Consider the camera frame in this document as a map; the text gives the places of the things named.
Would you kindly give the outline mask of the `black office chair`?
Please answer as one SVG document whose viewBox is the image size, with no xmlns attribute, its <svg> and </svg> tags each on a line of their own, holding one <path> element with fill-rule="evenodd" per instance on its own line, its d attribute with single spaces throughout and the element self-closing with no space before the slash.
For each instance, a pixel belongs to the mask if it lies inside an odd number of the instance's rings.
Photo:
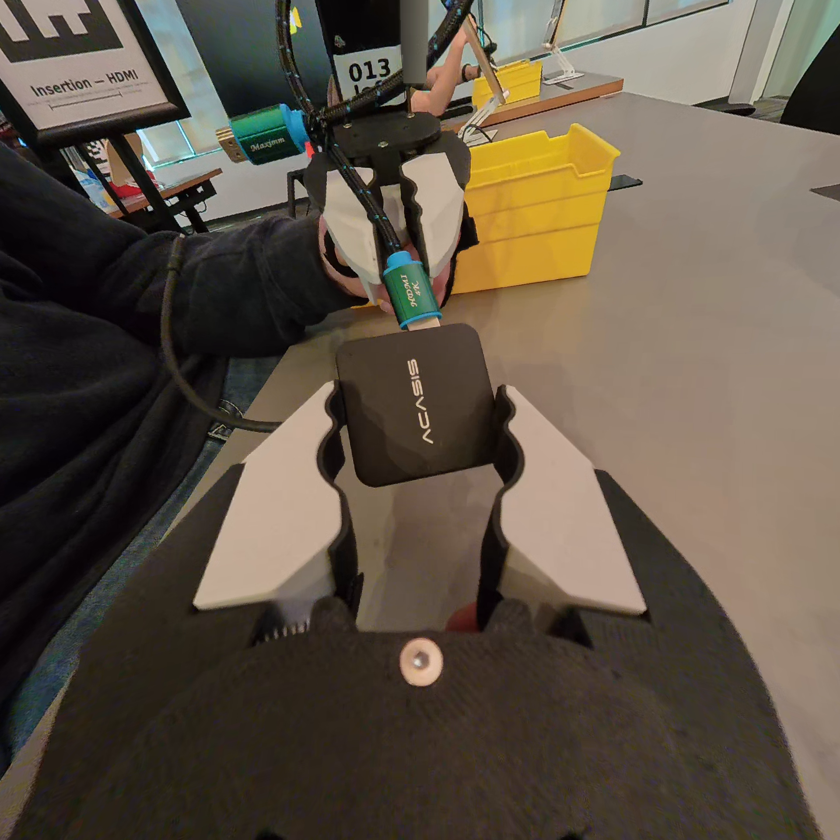
<svg viewBox="0 0 840 840">
<path fill-rule="evenodd" d="M 797 83 L 780 123 L 839 135 L 839 27 Z"/>
</svg>

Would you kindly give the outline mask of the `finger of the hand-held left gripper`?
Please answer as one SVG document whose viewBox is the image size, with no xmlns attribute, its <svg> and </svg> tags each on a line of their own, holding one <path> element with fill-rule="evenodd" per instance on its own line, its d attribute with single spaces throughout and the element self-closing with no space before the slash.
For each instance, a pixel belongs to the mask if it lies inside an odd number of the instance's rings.
<svg viewBox="0 0 840 840">
<path fill-rule="evenodd" d="M 335 256 L 338 250 L 350 268 L 347 273 L 353 272 L 361 279 L 370 302 L 384 312 L 393 312 L 382 281 L 373 223 L 340 174 L 327 175 L 326 203 L 321 217 L 329 230 L 329 256 Z"/>
<path fill-rule="evenodd" d="M 411 240 L 428 275 L 438 277 L 460 240 L 465 189 L 445 152 L 420 154 L 402 163 L 401 176 L 408 188 L 406 210 L 418 227 Z"/>
</svg>

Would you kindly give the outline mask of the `wooden office desk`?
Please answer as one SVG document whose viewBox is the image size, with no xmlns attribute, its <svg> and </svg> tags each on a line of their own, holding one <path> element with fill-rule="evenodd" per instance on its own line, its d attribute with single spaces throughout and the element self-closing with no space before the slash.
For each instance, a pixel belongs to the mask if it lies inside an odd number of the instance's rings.
<svg viewBox="0 0 840 840">
<path fill-rule="evenodd" d="M 207 201 L 216 195 L 213 181 L 222 173 L 223 170 L 217 167 L 205 173 L 186 177 L 179 182 L 163 185 L 161 196 L 175 216 L 185 216 L 190 225 L 194 222 L 203 223 L 201 207 L 204 207 Z M 151 203 L 142 194 L 127 196 L 122 199 L 122 204 L 128 211 L 128 215 L 123 214 L 119 206 L 110 207 L 104 213 L 113 218 L 128 219 L 139 214 L 153 212 Z"/>
<path fill-rule="evenodd" d="M 539 95 L 499 107 L 482 123 L 488 128 L 516 119 L 543 114 L 573 104 L 588 102 L 616 94 L 624 89 L 623 77 L 611 77 L 593 72 L 567 80 L 558 85 L 542 84 Z"/>
</svg>

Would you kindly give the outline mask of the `framed marker sign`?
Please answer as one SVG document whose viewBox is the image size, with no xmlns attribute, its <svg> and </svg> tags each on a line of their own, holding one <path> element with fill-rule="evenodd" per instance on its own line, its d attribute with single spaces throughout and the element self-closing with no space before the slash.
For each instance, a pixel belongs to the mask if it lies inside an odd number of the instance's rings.
<svg viewBox="0 0 840 840">
<path fill-rule="evenodd" d="M 1 109 L 46 148 L 191 116 L 130 1 L 2 1 Z"/>
</svg>

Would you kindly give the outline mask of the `black sign easel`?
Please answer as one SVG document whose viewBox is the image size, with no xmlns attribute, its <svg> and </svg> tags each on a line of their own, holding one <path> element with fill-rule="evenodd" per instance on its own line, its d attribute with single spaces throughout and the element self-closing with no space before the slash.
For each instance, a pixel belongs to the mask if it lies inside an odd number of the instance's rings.
<svg viewBox="0 0 840 840">
<path fill-rule="evenodd" d="M 20 153 L 27 160 L 42 167 L 48 174 L 59 182 L 78 193 L 84 193 L 82 185 L 77 179 L 74 163 L 81 161 L 93 174 L 102 190 L 109 195 L 114 206 L 119 206 L 122 213 L 128 215 L 123 205 L 127 196 L 145 196 L 152 205 L 152 213 L 141 213 L 138 216 L 121 218 L 122 221 L 133 224 L 142 230 L 153 233 L 161 230 L 172 230 L 184 233 L 186 229 L 178 224 L 176 216 L 171 212 L 161 196 L 161 187 L 156 183 L 152 174 L 143 168 L 141 154 L 136 154 L 127 136 L 120 136 L 117 143 L 104 141 L 102 147 L 108 158 L 110 174 L 102 173 L 98 158 L 90 149 L 93 143 L 78 143 L 71 147 L 60 149 L 44 146 L 35 141 L 35 135 L 22 130 L 23 111 L 14 102 L 11 94 L 2 89 L 2 141 L 15 152 Z M 194 222 L 191 231 L 204 234 L 208 231 L 206 224 Z"/>
</svg>

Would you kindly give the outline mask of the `person's left hand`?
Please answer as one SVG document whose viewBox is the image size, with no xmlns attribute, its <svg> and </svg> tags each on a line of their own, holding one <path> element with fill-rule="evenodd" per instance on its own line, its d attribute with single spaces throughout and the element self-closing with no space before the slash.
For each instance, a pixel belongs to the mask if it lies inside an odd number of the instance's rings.
<svg viewBox="0 0 840 840">
<path fill-rule="evenodd" d="M 364 301 L 370 301 L 368 294 L 364 289 L 364 284 L 361 279 L 353 272 L 347 273 L 350 268 L 342 254 L 337 250 L 335 256 L 330 257 L 327 248 L 328 227 L 322 217 L 318 218 L 318 250 L 322 267 L 327 277 L 329 277 L 335 284 L 337 284 L 347 295 L 352 298 L 360 298 Z M 439 272 L 432 280 L 434 294 L 437 304 L 440 308 L 445 305 L 445 300 L 448 295 L 447 289 L 450 287 L 450 281 L 453 279 L 456 268 L 456 257 L 452 258 L 448 265 Z"/>
</svg>

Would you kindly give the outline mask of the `person's blue jeans leg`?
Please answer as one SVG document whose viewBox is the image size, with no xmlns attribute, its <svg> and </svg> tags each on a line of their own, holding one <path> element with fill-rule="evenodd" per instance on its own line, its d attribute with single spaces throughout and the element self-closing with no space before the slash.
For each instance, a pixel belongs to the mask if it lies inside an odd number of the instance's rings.
<svg viewBox="0 0 840 840">
<path fill-rule="evenodd" d="M 177 468 L 174 476 L 179 482 L 165 485 L 170 492 L 154 498 L 139 509 L 140 516 L 130 520 L 122 515 L 122 523 L 129 525 L 128 535 L 122 536 L 115 548 L 106 553 L 107 564 L 97 570 L 98 576 L 87 583 L 81 597 L 73 603 L 73 610 L 38 653 L 37 659 L 6 693 L 2 701 L 2 773 L 5 773 L 26 742 L 35 732 L 48 708 L 72 677 L 81 649 L 90 635 L 102 623 L 105 612 L 124 589 L 127 580 L 148 554 L 163 539 L 175 516 L 183 509 L 198 481 L 221 452 L 233 428 L 211 422 L 204 415 L 197 416 L 199 429 L 205 432 L 201 447 L 181 449 L 187 456 L 185 468 Z"/>
</svg>

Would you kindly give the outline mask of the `another person's forearm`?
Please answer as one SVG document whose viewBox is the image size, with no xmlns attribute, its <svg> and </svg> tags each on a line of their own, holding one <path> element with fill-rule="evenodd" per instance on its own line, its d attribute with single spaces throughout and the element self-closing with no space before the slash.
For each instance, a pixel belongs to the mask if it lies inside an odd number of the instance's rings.
<svg viewBox="0 0 840 840">
<path fill-rule="evenodd" d="M 478 65 L 433 67 L 427 73 L 427 90 L 423 92 L 425 99 L 413 108 L 416 111 L 430 112 L 440 118 L 447 110 L 457 86 L 468 81 L 475 81 L 482 75 L 483 70 Z"/>
</svg>

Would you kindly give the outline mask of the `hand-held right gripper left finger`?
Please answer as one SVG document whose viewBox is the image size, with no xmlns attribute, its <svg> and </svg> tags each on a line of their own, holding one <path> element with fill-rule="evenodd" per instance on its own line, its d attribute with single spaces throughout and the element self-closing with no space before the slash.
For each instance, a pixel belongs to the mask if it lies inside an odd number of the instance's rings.
<svg viewBox="0 0 840 840">
<path fill-rule="evenodd" d="M 193 605 L 202 612 L 272 604 L 283 624 L 309 622 L 316 601 L 356 616 L 363 575 L 350 506 L 338 382 L 328 382 L 241 463 Z"/>
</svg>

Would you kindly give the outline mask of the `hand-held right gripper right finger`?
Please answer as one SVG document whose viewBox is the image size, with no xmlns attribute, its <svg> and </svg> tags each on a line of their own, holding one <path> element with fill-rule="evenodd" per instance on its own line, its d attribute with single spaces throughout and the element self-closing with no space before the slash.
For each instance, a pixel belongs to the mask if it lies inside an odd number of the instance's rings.
<svg viewBox="0 0 840 840">
<path fill-rule="evenodd" d="M 494 419 L 502 486 L 480 548 L 477 616 L 504 599 L 535 617 L 645 614 L 592 462 L 512 385 L 498 388 Z"/>
</svg>

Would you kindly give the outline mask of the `yellow plastic bin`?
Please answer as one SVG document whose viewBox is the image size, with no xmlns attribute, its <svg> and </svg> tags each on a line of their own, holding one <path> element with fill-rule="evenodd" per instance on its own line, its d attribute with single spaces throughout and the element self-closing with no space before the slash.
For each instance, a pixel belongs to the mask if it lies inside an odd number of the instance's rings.
<svg viewBox="0 0 840 840">
<path fill-rule="evenodd" d="M 465 202 L 477 245 L 456 260 L 456 295 L 585 277 L 621 152 L 573 123 L 471 149 Z"/>
</svg>

